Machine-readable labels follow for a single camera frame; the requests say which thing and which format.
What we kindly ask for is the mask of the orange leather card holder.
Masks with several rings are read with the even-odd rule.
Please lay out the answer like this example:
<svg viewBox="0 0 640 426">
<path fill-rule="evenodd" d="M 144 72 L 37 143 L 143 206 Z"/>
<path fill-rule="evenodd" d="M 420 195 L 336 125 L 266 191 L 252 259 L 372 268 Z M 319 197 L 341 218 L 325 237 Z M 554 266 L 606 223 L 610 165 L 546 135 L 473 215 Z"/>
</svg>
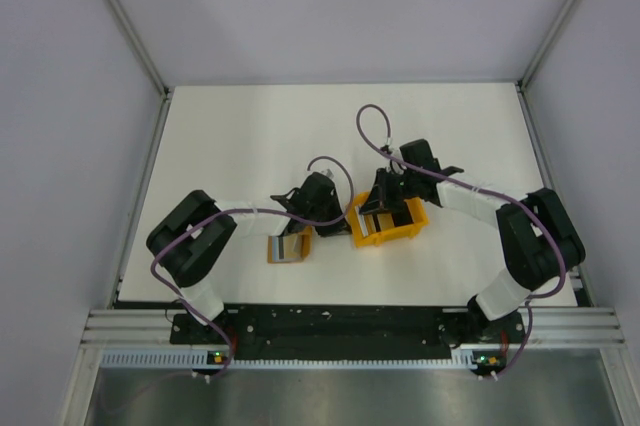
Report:
<svg viewBox="0 0 640 426">
<path fill-rule="evenodd" d="M 307 226 L 299 233 L 287 236 L 270 236 L 267 241 L 269 264 L 303 262 L 311 253 L 313 230 Z"/>
</svg>

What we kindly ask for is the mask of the gold VIP card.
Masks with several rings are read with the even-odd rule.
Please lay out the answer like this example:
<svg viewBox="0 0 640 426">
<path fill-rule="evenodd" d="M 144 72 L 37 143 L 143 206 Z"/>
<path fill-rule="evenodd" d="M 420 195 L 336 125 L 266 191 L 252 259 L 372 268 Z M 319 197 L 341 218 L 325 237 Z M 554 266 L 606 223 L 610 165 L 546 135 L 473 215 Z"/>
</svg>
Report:
<svg viewBox="0 0 640 426">
<path fill-rule="evenodd" d="M 394 216 L 390 213 L 374 214 L 371 218 L 376 232 L 384 232 L 396 227 Z"/>
</svg>

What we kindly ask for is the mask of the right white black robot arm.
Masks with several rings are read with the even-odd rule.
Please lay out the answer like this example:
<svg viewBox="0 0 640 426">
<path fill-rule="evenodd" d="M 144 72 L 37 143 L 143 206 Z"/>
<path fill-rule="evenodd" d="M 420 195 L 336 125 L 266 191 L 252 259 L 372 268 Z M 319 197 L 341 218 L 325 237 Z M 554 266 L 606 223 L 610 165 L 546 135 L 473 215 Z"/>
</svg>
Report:
<svg viewBox="0 0 640 426">
<path fill-rule="evenodd" d="M 429 143 L 419 139 L 400 147 L 401 160 L 376 170 L 361 216 L 404 215 L 407 202 L 420 199 L 466 214 L 496 228 L 505 265 L 496 278 L 467 303 L 466 326 L 476 340 L 487 342 L 548 281 L 562 280 L 586 258 L 578 235 L 558 194 L 541 188 L 517 199 L 512 194 L 474 185 L 456 166 L 443 168 Z"/>
</svg>

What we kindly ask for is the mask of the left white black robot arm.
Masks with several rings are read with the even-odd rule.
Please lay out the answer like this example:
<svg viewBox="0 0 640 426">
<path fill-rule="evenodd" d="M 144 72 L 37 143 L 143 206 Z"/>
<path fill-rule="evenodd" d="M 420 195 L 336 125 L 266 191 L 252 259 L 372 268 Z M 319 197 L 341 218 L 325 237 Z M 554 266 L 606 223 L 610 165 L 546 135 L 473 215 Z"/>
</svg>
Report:
<svg viewBox="0 0 640 426">
<path fill-rule="evenodd" d="M 301 186 L 260 201 L 217 201 L 193 190 L 152 230 L 146 247 L 189 304 L 194 333 L 212 343 L 227 328 L 212 271 L 230 239 L 289 238 L 308 226 L 321 237 L 351 232 L 330 170 L 310 172 Z"/>
</svg>

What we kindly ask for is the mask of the yellow plastic bin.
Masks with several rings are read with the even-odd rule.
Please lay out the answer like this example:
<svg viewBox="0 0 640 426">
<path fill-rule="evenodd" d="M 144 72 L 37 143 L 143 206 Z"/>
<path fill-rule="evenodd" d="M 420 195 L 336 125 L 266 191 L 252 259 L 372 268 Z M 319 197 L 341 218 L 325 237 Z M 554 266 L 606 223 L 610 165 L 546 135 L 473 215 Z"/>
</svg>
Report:
<svg viewBox="0 0 640 426">
<path fill-rule="evenodd" d="M 358 194 L 347 213 L 356 248 L 412 239 L 429 224 L 423 202 L 419 198 L 405 200 L 405 208 L 400 213 L 362 215 L 360 209 L 367 198 L 366 192 Z"/>
</svg>

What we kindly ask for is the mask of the silver VIP card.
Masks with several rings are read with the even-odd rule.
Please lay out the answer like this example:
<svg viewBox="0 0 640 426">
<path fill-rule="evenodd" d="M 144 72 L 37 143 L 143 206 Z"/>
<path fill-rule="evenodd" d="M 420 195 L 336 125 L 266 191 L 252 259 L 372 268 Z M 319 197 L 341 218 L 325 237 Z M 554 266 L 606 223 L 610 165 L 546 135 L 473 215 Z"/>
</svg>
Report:
<svg viewBox="0 0 640 426">
<path fill-rule="evenodd" d="M 360 234 L 361 234 L 361 236 L 363 238 L 366 238 L 367 236 L 370 235 L 370 231 L 369 231 L 369 228 L 368 228 L 368 225 L 367 225 L 366 217 L 361 214 L 361 207 L 360 206 L 355 206 L 354 207 L 354 212 L 355 212 L 355 217 L 356 217 L 358 225 L 359 225 Z"/>
</svg>

